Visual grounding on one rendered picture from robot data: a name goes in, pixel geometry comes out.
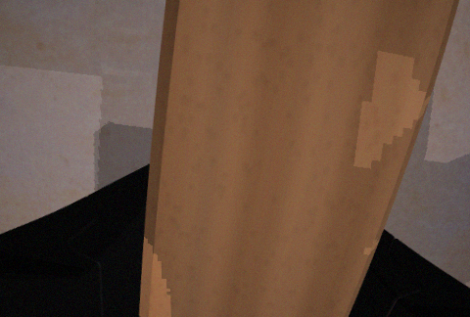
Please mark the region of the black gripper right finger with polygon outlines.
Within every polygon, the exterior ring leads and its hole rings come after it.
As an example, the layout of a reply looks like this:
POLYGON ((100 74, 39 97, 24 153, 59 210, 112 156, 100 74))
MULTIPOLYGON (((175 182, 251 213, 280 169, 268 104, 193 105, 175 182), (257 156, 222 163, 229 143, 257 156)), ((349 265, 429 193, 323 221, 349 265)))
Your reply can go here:
POLYGON ((384 230, 349 317, 470 317, 470 289, 384 230))

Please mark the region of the wooden board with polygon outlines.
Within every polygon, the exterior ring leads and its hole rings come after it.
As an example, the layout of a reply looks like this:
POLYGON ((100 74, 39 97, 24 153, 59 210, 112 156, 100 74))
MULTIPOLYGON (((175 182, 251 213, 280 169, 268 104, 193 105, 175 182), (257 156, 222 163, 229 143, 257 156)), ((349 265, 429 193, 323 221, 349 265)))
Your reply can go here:
POLYGON ((140 317, 349 317, 459 0, 165 0, 140 317))

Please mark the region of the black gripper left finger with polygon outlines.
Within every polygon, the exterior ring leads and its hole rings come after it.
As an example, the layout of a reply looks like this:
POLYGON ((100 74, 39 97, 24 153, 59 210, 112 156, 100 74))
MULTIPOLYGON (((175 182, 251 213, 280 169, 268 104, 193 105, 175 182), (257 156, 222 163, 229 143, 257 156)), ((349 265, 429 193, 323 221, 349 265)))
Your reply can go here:
POLYGON ((0 317, 140 317, 149 165, 0 234, 0 317))

